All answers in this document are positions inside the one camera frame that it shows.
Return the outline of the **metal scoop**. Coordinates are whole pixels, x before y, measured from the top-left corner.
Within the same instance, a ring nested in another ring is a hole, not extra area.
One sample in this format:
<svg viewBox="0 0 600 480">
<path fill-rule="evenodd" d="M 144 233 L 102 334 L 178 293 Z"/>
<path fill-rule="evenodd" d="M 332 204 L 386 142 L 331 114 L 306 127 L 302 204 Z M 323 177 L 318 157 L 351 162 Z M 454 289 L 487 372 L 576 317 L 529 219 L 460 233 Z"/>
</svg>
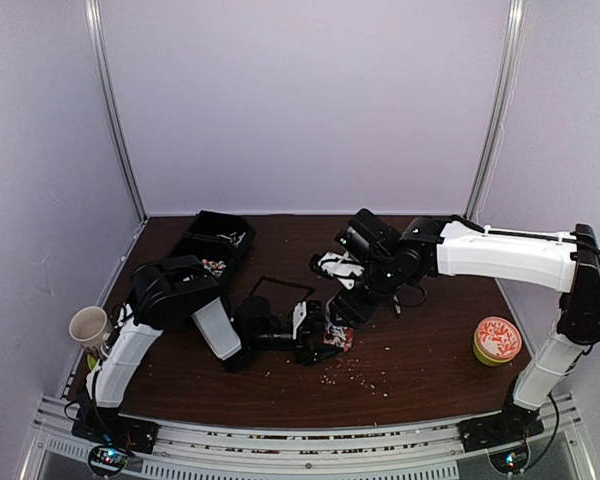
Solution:
<svg viewBox="0 0 600 480">
<path fill-rule="evenodd" d="M 400 316 L 402 313 L 402 307 L 401 307 L 401 304 L 399 302 L 399 298 L 397 295 L 394 295 L 392 297 L 392 304 L 393 304 L 393 308 L 395 310 L 396 315 Z"/>
</svg>

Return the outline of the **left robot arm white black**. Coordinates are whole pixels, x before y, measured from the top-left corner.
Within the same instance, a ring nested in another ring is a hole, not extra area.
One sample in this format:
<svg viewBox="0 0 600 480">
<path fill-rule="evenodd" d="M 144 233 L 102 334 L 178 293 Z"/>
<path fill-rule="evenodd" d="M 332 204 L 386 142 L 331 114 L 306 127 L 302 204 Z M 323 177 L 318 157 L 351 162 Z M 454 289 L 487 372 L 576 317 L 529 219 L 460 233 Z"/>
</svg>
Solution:
<svg viewBox="0 0 600 480">
<path fill-rule="evenodd" d="M 312 366 L 343 353 L 339 345 L 317 344 L 313 338 L 326 318 L 321 301 L 309 287 L 286 320 L 271 303 L 251 291 L 236 308 L 225 301 L 220 276 L 193 255 L 140 266 L 101 357 L 87 375 L 78 396 L 86 429 L 103 444 L 124 433 L 118 415 L 127 386 L 155 340 L 173 323 L 191 320 L 212 353 L 228 371 L 251 363 L 259 351 L 290 351 L 296 363 Z"/>
</svg>

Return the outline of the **black three-compartment candy bin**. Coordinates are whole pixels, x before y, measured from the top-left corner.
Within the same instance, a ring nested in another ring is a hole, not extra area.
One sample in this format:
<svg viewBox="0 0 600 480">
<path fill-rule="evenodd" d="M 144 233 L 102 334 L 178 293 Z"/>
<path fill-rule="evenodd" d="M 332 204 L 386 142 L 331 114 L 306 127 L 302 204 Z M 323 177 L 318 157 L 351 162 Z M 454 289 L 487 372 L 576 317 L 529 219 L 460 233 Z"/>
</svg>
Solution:
<svg viewBox="0 0 600 480">
<path fill-rule="evenodd" d="M 201 210 L 168 257 L 194 255 L 222 287 L 227 287 L 256 234 L 241 216 Z"/>
</svg>

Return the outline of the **clear plastic jar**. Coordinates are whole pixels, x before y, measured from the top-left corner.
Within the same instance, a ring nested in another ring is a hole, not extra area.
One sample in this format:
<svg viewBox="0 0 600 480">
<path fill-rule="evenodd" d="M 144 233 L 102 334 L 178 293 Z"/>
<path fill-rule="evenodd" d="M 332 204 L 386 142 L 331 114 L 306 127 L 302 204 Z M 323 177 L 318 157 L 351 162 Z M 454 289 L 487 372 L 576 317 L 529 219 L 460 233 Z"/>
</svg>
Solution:
<svg viewBox="0 0 600 480">
<path fill-rule="evenodd" d="M 354 329 L 346 326 L 328 325 L 325 327 L 323 343 L 342 349 L 351 350 L 354 340 Z"/>
</svg>

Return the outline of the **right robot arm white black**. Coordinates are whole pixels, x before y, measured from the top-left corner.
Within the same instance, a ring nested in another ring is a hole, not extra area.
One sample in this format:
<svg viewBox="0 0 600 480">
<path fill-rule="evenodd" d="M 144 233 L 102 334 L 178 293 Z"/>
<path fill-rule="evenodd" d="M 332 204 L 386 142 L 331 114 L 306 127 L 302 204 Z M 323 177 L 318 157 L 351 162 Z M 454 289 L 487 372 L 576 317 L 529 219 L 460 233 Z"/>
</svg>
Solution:
<svg viewBox="0 0 600 480">
<path fill-rule="evenodd" d="M 600 249 L 593 228 L 526 232 L 478 225 L 460 215 L 420 216 L 404 231 L 367 209 L 335 238 L 316 271 L 342 288 L 330 303 L 336 325 L 357 328 L 377 305 L 423 278 L 476 276 L 545 287 L 560 293 L 559 316 L 540 352 L 512 384 L 509 406 L 493 419 L 499 440 L 515 440 L 553 388 L 600 342 Z"/>
</svg>

